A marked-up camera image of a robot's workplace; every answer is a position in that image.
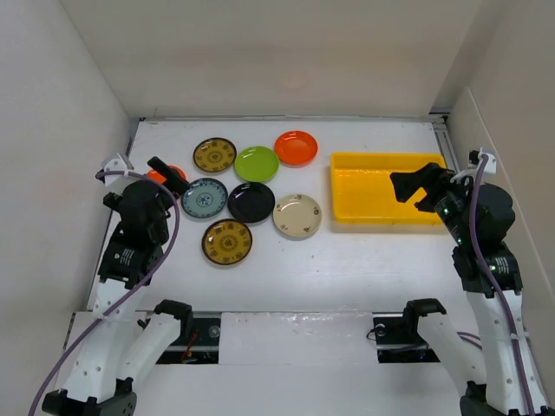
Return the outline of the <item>green plastic plate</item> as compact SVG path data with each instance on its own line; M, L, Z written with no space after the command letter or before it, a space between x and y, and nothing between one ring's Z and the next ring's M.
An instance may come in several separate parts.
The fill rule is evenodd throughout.
M279 168L276 153L265 146L250 146L235 159L236 174L247 182L266 182L271 180Z

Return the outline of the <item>cream patterned plate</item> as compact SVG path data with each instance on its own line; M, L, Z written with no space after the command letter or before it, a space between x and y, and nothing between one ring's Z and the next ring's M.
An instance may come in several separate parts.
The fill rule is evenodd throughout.
M322 218L319 203L305 194L291 194L279 199L272 212L277 229L285 236L297 239L314 235Z

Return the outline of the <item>blue patterned plate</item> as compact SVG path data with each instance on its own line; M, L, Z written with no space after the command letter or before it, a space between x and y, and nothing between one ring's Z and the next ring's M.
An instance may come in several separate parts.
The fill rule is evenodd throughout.
M218 180L201 178L194 180L181 197L183 211L193 218L211 218L226 206L228 191Z

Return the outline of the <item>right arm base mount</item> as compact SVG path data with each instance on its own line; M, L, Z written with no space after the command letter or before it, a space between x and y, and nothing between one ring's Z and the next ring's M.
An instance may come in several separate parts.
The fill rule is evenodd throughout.
M400 313L373 315L373 328L366 335L374 342L380 364L439 362L434 350L417 334L411 333Z

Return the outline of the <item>orange plate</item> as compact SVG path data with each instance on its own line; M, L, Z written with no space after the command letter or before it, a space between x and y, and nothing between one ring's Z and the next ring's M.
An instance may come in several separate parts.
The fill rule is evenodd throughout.
M175 171L176 173L178 173L181 178L186 179L185 173L178 166L169 165L169 168ZM150 179L161 184L163 184L167 180L163 175L161 175L159 172L157 172L154 169L149 170L147 172L147 176Z
M274 143L279 160L289 166L305 166L318 152L318 143L309 133L300 130L281 134Z

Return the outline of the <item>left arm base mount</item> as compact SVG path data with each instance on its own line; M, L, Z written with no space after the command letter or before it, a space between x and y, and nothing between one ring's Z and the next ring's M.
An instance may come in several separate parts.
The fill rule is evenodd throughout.
M157 364L218 364L220 335L221 315L196 315L189 336L167 347Z

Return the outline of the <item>yellow patterned plate front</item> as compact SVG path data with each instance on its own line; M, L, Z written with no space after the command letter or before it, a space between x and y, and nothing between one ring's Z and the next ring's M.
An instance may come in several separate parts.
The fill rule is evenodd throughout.
M250 228L232 218L211 224L201 240L201 249L212 263L231 266L244 260L253 246Z

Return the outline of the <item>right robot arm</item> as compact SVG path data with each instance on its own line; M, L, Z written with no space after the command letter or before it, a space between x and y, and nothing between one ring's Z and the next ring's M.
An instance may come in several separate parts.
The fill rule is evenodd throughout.
M409 301L401 331L432 348L455 385L463 415L552 415L534 372L522 319L519 264L504 242L515 221L513 199L482 180L486 162L455 173L435 163L393 172L395 198L418 191L418 211L435 212L455 241L454 267L473 311L478 340L465 340L439 300Z

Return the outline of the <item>yellow patterned plate back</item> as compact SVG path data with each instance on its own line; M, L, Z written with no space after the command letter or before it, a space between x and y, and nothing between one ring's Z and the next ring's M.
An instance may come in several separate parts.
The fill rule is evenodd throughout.
M195 147L193 162L203 172L223 172L234 164L237 154L237 149L230 140L213 137L201 141Z

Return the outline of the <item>black plate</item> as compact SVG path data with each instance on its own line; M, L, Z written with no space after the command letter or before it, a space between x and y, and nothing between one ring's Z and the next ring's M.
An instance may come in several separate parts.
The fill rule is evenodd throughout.
M238 221L255 224L271 215L275 202L274 193L267 185L245 182L231 191L227 208Z

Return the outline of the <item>yellow patterned plate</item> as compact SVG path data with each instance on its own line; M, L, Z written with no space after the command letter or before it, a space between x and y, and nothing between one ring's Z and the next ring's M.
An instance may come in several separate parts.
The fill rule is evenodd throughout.
M234 164L237 154L237 149L230 140L213 137L201 141L195 147L193 162L203 172L223 172Z
M231 266L244 260L253 246L250 228L232 218L211 224L201 240L201 249L212 263Z

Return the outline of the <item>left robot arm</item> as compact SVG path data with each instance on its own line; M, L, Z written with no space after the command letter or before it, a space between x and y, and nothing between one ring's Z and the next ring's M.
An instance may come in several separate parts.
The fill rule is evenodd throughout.
M159 183L118 154L95 175L108 189L103 204L120 216L98 268L93 322L66 347L33 399L30 414L132 415L136 389L173 342L193 335L190 305L164 300L140 324L136 312L153 275L167 260L179 230L179 197L189 183L157 157L148 165Z

